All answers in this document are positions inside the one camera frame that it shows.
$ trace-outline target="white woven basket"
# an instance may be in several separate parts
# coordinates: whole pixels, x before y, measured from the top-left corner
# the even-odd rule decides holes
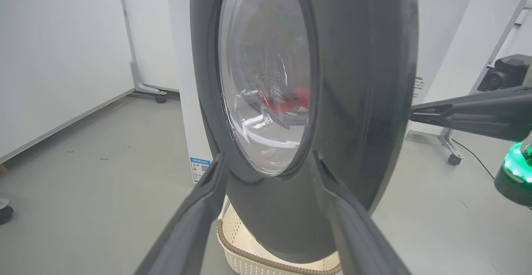
[[[231,269],[240,275],[333,275],[342,266],[338,252],[308,264],[286,262],[269,253],[249,233],[232,205],[218,219],[218,241]]]

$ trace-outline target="black wheel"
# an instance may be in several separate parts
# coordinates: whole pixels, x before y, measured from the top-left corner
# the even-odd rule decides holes
[[[460,162],[462,161],[461,158],[455,156],[454,154],[451,154],[449,156],[449,159],[447,159],[447,162],[449,162],[449,164],[453,165],[453,166],[456,166],[458,164],[460,164]]]
[[[13,215],[13,208],[9,205],[0,210],[0,225],[6,224]]]
[[[166,103],[166,97],[164,95],[156,95],[155,100],[158,103]]]

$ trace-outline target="washing machine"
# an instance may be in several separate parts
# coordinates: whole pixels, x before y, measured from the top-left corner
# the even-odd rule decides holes
[[[210,152],[226,154],[226,194],[278,258],[308,263],[336,250],[312,156],[367,211],[378,204],[412,101],[417,8],[416,0],[190,0]]]

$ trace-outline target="energy label sticker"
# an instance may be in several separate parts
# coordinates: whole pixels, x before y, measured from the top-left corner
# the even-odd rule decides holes
[[[190,158],[190,165],[192,167],[192,180],[194,183],[199,182],[203,173],[211,165],[211,161],[202,160],[201,158]]]

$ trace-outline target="round glass door window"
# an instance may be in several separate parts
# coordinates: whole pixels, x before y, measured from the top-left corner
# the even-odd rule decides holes
[[[298,0],[224,0],[222,92],[232,137],[266,176],[293,160],[308,124],[310,55]]]

